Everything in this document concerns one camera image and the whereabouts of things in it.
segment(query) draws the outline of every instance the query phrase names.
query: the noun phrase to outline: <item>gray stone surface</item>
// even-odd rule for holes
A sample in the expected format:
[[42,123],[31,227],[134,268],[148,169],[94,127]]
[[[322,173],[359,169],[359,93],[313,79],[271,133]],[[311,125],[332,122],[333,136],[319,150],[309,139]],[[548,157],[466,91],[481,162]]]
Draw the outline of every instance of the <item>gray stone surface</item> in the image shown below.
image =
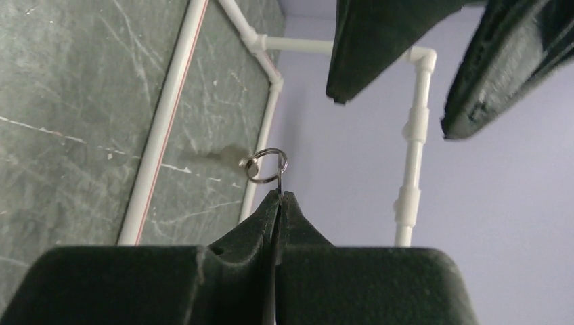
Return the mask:
[[[276,0],[239,3],[282,34]],[[185,5],[0,1],[0,311],[47,249],[115,243]],[[245,179],[189,157],[253,148],[267,88],[212,1],[142,243],[206,244],[236,224]]]

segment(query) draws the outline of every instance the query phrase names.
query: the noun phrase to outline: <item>lavender wall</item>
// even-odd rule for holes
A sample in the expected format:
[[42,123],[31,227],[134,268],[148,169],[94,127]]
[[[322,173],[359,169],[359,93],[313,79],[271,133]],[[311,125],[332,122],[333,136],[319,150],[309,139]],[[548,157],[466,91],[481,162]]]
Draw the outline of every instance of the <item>lavender wall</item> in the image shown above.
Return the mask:
[[[465,10],[419,43],[439,59],[413,242],[453,257],[482,324],[574,324],[574,66],[470,141],[445,143],[445,96],[479,15]],[[332,20],[287,19],[287,37],[333,35]],[[333,243],[392,245],[414,70],[396,64],[340,107],[324,95],[328,67],[326,56],[281,54],[269,145],[289,155],[284,187]]]

